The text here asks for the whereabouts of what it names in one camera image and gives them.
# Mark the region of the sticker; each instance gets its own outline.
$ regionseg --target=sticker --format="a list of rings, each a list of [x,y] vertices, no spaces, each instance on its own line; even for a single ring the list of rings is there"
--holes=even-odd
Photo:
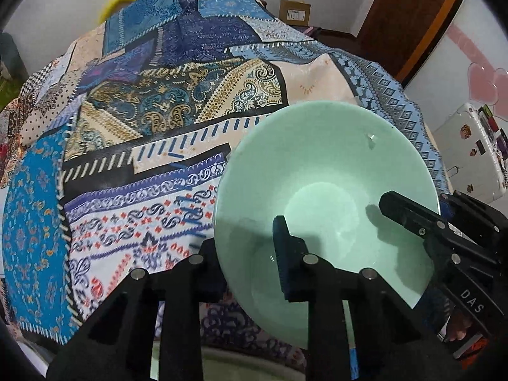
[[[483,154],[485,153],[485,147],[483,146],[482,140],[481,140],[481,139],[480,139],[480,140],[477,140],[476,145],[477,145],[477,147],[478,147],[479,153],[480,153],[481,155],[483,155]]]
[[[466,140],[467,138],[471,137],[471,128],[468,124],[465,124],[463,127],[460,128],[460,137]]]
[[[487,106],[486,104],[484,104],[481,108],[480,108],[481,111],[483,111],[483,113],[485,113],[485,115],[487,116],[487,119],[493,117],[494,115],[492,114],[492,111],[490,110],[490,107]]]
[[[288,10],[288,20],[305,21],[305,12],[301,10]]]
[[[497,149],[499,149],[499,152],[503,159],[508,159],[508,147],[506,146],[505,139],[502,135],[499,135],[496,139],[497,143]]]
[[[487,133],[487,136],[489,137],[489,140],[494,143],[495,135],[493,128],[491,124],[489,123],[489,119],[487,115],[483,112],[482,109],[478,111],[478,118],[480,123],[482,124],[482,127],[484,128],[485,132]]]

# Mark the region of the metal bolt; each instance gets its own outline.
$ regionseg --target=metal bolt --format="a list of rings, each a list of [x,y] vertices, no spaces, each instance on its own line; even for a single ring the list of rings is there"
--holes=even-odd
[[[365,268],[362,271],[362,275],[364,278],[367,278],[369,280],[373,280],[378,277],[378,273],[376,271],[374,271],[374,269],[372,269],[372,268]]]
[[[460,256],[458,256],[456,253],[452,253],[451,254],[451,261],[455,264],[455,265],[458,265],[460,263]]]
[[[315,265],[316,263],[319,262],[319,258],[313,253],[308,253],[303,257],[303,262],[305,262],[308,265]]]
[[[196,253],[189,258],[189,263],[192,265],[199,265],[202,261],[204,261],[204,257],[200,254]]]
[[[145,270],[142,268],[136,268],[130,273],[130,277],[136,281],[142,279],[145,276]]]

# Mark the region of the blue fabric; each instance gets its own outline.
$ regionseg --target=blue fabric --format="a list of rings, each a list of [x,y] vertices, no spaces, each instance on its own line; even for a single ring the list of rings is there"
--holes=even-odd
[[[400,83],[378,63],[316,41],[265,44],[247,48],[237,46],[229,48],[229,51],[246,59],[261,58],[295,64],[307,64],[322,54],[331,54],[364,108],[374,111],[404,133],[422,156],[438,193],[450,191],[439,151],[434,148],[427,135],[420,109],[405,97]]]
[[[246,59],[261,58],[268,61],[286,61],[294,64],[307,64],[321,54],[332,53],[335,49],[326,47],[315,40],[302,43],[272,43],[254,47],[230,47],[229,52]]]
[[[153,65],[175,66],[190,61],[216,61],[232,57],[231,45],[260,43],[261,39],[237,17],[181,18],[162,26],[162,52]]]
[[[445,167],[427,135],[420,108],[405,96],[400,83],[378,63],[343,50],[332,51],[364,108],[374,111],[404,133],[422,156],[438,193],[449,193]]]
[[[103,55],[133,42],[181,13],[178,0],[136,0],[106,20]]]
[[[256,0],[197,0],[199,12],[203,17],[247,16],[267,18],[271,16],[263,10]]]
[[[138,45],[127,53],[94,65],[81,78],[76,94],[83,93],[105,80],[135,82],[145,61],[152,54],[153,39]]]
[[[60,112],[56,119],[54,119],[51,124],[48,126],[46,131],[53,130],[57,127],[62,126],[62,124],[67,123],[67,121],[78,113],[79,107],[83,104],[83,101],[86,98],[86,93],[82,93],[77,96],[75,99],[69,102],[67,106]]]
[[[60,343],[77,329],[65,300],[68,253],[57,212],[64,128],[37,141],[21,161],[3,213],[6,286],[21,328]]]

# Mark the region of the patchwork fabric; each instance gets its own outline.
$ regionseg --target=patchwork fabric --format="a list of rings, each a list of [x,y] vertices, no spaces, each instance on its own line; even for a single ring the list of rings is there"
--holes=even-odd
[[[264,43],[271,42],[306,42],[312,40],[309,36],[300,33],[278,19],[265,20],[263,18],[241,17]]]
[[[58,62],[55,64],[54,67],[52,67],[51,71],[49,72],[48,78],[42,84],[41,90],[37,95],[36,102],[38,102],[42,98],[42,96],[46,94],[46,92],[49,90],[51,86],[57,84],[62,78],[62,76],[65,73],[67,73],[70,58],[72,57],[75,46],[76,43],[75,42],[72,43],[70,47],[67,49],[67,52],[62,57],[58,58]]]
[[[232,45],[259,43],[260,38],[240,18],[187,16],[159,29],[160,44],[152,65],[175,66],[191,61],[223,60],[231,57],[224,50]]]
[[[307,64],[316,60],[321,54],[333,53],[332,49],[311,40],[301,43],[268,43],[247,46],[230,47],[228,51],[233,56],[242,56],[246,59],[260,58],[268,61],[286,61],[294,64]]]
[[[256,0],[197,0],[197,3],[203,17],[247,16],[272,19]]]
[[[69,102],[81,77],[81,70],[70,71],[51,86],[37,102],[21,127],[21,145],[30,146],[51,125]]]
[[[336,100],[355,104],[350,85],[329,54],[321,54],[308,64],[274,61],[283,74],[288,102]]]
[[[137,85],[105,82],[81,107],[65,160],[229,113],[281,104],[275,69],[258,59],[141,72]]]
[[[105,23],[101,24],[75,41],[68,71],[83,70],[91,60],[101,57],[104,25]]]
[[[212,237],[221,154],[65,205],[72,291],[84,319],[134,268],[171,269]]]
[[[436,189],[448,191],[439,152],[400,85],[377,63],[283,24],[258,0],[137,0],[77,39],[0,116],[0,187],[11,187],[0,296],[11,330],[19,334],[19,324],[65,343],[132,268],[162,271],[197,251],[213,236],[218,150],[234,150],[274,111],[317,99],[358,102],[393,123]],[[153,176],[169,170],[162,165],[182,169]],[[65,211],[57,176],[62,204],[74,198]],[[70,221],[63,236],[58,214]],[[230,294],[201,306],[201,335],[204,345],[305,366],[301,350],[266,334]]]
[[[103,55],[121,49],[179,13],[178,0],[134,1],[106,20]]]
[[[65,108],[60,112],[60,114],[50,123],[47,131],[50,131],[54,128],[62,126],[66,121],[68,121],[71,117],[76,116],[78,113],[79,107],[85,101],[86,93],[80,94],[74,100],[65,106]]]
[[[76,94],[83,93],[105,80],[135,82],[141,67],[152,54],[153,45],[153,40],[149,40],[121,56],[93,66],[79,82]]]
[[[93,150],[141,137],[136,131],[88,101],[81,105],[76,127],[65,147],[64,159],[69,160]]]
[[[445,167],[429,139],[420,108],[405,96],[400,83],[377,63],[343,50],[332,55],[349,76],[362,105],[404,133],[422,156],[438,193],[449,193]]]
[[[262,330],[228,293],[218,304],[201,304],[201,342],[226,350],[244,351],[304,371],[303,351]]]
[[[14,177],[3,214],[3,259],[9,302],[22,329],[60,343],[77,325],[65,298],[67,253],[57,212],[64,129],[30,148]]]

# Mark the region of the green bowl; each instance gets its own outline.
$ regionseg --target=green bowl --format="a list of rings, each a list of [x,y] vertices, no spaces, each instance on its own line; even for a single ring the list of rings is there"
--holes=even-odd
[[[265,331],[307,346],[307,303],[281,292],[272,222],[336,268],[374,268],[414,307],[433,273],[420,237],[385,218],[387,191],[439,213],[420,154],[397,128],[362,107],[313,101],[276,111],[233,151],[219,184],[215,244],[228,285]]]

